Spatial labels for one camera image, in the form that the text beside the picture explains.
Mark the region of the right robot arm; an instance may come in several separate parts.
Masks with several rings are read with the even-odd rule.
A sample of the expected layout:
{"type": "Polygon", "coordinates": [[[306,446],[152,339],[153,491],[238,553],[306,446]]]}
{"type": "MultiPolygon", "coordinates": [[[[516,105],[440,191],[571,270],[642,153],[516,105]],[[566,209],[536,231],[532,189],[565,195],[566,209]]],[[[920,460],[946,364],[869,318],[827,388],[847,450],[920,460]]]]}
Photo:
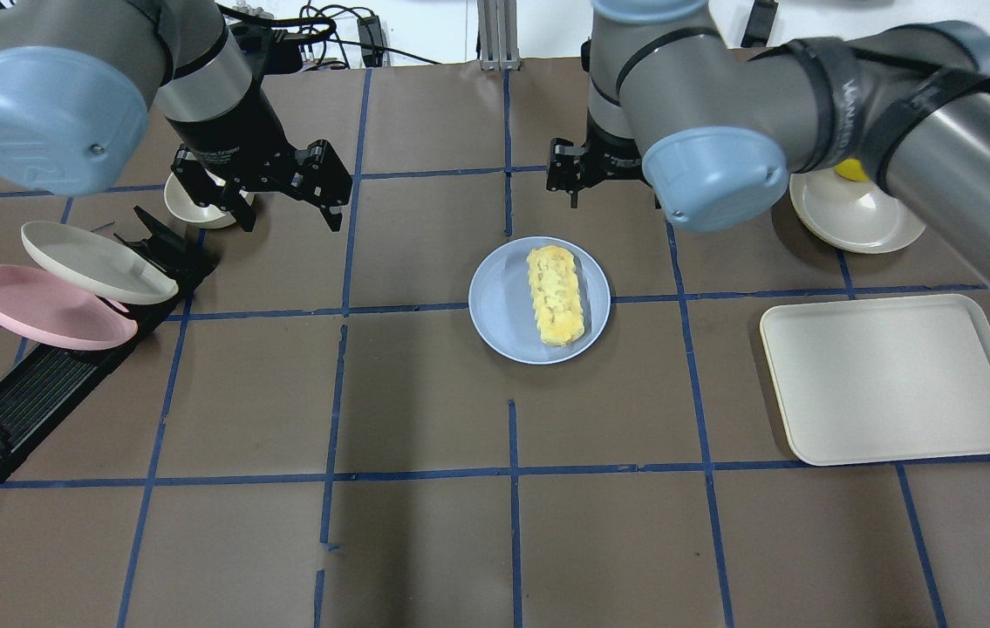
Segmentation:
{"type": "Polygon", "coordinates": [[[728,229],[789,176],[860,160],[990,286],[990,37],[910,24],[805,38],[740,61],[705,1],[595,1],[582,146],[550,144],[547,187],[649,184],[666,219],[728,229]]]}

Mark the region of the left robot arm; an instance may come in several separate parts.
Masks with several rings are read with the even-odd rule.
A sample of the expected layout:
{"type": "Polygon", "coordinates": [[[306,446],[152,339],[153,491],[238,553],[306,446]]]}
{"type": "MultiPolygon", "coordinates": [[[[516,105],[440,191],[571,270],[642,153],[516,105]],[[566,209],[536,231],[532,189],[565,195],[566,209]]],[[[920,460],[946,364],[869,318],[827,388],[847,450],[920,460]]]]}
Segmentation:
{"type": "Polygon", "coordinates": [[[55,195],[117,182],[160,113],[180,136],[173,179],[251,231],[248,194],[312,204],[342,226],[352,177],[328,140],[296,148],[263,90],[294,37],[215,1],[0,5],[0,178],[55,195]]]}

